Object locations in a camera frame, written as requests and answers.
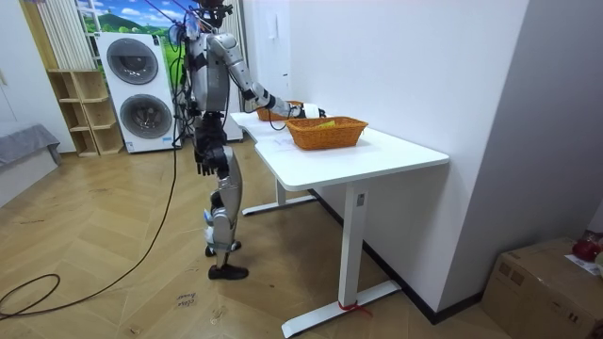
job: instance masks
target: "brown basket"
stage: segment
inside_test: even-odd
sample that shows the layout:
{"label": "brown basket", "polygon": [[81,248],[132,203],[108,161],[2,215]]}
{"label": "brown basket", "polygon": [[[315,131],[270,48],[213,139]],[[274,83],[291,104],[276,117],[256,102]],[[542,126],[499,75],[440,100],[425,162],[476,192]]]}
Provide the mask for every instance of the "brown basket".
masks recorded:
{"label": "brown basket", "polygon": [[[318,127],[335,121],[333,127]],[[368,123],[347,117],[295,119],[285,122],[293,141],[301,149],[318,150],[355,146]]]}
{"label": "brown basket", "polygon": [[[288,103],[293,104],[293,105],[301,105],[302,104],[302,102],[296,102],[296,101],[288,101]],[[257,108],[257,117],[260,119],[260,121],[285,121],[286,120],[286,117],[272,113],[267,108],[264,108],[264,107]]]}

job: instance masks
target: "herringbone floor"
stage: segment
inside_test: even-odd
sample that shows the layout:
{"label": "herringbone floor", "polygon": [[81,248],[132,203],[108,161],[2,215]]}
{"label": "herringbone floor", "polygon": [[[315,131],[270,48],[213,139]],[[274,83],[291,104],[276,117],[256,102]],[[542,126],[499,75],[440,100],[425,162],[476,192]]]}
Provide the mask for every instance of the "herringbone floor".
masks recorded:
{"label": "herringbone floor", "polygon": [[[273,177],[253,151],[234,144],[244,173],[242,205],[274,201]],[[104,287],[145,252],[162,217],[171,152],[102,158],[66,156],[63,165],[0,208],[0,294],[44,273],[57,292],[33,310]],[[202,211],[215,179],[198,176],[191,149],[178,152],[178,182],[155,248],[108,292],[49,315],[0,322],[0,338],[282,338],[285,320],[336,300],[341,228],[316,203],[239,219],[243,249],[231,256],[250,269],[239,282],[206,278]],[[363,257],[360,287],[386,280]],[[12,296],[19,309],[52,284]],[[507,338],[479,307],[433,327],[401,293],[306,332],[300,338]]]}

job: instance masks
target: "desk top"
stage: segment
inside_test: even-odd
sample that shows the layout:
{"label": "desk top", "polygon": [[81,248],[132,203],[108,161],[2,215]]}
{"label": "desk top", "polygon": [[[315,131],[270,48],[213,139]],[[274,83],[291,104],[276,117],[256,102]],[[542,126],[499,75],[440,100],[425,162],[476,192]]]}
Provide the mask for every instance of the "desk top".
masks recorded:
{"label": "desk top", "polygon": [[[275,131],[257,114],[232,113],[233,120],[255,140],[255,150],[289,191],[343,184],[380,175],[446,164],[448,156],[365,128],[355,147],[304,151],[288,129]],[[284,125],[274,121],[274,127]]]}

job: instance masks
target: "red object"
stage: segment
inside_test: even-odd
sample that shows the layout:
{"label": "red object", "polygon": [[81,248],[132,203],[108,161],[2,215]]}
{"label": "red object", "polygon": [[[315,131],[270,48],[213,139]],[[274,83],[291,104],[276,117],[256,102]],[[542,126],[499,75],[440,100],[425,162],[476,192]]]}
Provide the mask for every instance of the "red object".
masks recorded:
{"label": "red object", "polygon": [[601,252],[601,247],[589,240],[580,239],[572,248],[572,252],[584,261],[592,262],[596,256]]}
{"label": "red object", "polygon": [[358,301],[354,302],[353,305],[350,305],[350,306],[342,306],[341,302],[339,302],[339,301],[337,302],[337,304],[339,304],[339,308],[342,309],[342,310],[344,310],[344,311],[360,310],[360,311],[366,313],[367,315],[370,315],[370,317],[373,317],[373,314],[369,310],[367,310],[366,308],[358,305]]}

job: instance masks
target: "baseboard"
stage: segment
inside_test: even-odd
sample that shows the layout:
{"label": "baseboard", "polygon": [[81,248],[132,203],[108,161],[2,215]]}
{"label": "baseboard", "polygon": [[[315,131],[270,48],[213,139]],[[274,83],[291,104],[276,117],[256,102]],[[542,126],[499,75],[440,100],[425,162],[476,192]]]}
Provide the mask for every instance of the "baseboard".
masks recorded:
{"label": "baseboard", "polygon": [[[322,205],[322,207],[331,215],[331,217],[333,217],[335,221],[337,221],[337,223],[339,223],[339,225],[343,227],[343,218],[340,217],[337,212],[335,212],[331,205],[329,205],[324,199],[322,199],[322,197],[320,197],[320,195],[314,189],[309,189],[308,192],[315,196],[318,202],[320,202],[320,205]],[[408,299],[413,302],[416,308],[421,311],[421,313],[425,315],[425,317],[433,325],[436,325],[446,320],[447,318],[458,314],[462,310],[465,310],[468,307],[475,305],[481,300],[483,292],[479,292],[476,295],[473,295],[467,299],[463,299],[451,306],[448,306],[442,311],[436,312],[427,304],[427,302],[425,302],[425,300],[423,300],[419,296],[419,294],[415,292],[415,290],[413,290],[411,286],[408,285],[408,283],[406,283],[402,279],[402,277],[394,270],[394,268],[388,265],[385,260],[368,245],[366,241],[363,241],[362,248],[368,254],[368,256],[370,256],[371,259],[374,260],[375,263],[377,263],[377,265],[383,270],[383,272],[385,272],[385,274],[389,276],[391,280],[398,283],[402,287],[402,291],[406,294]]]}

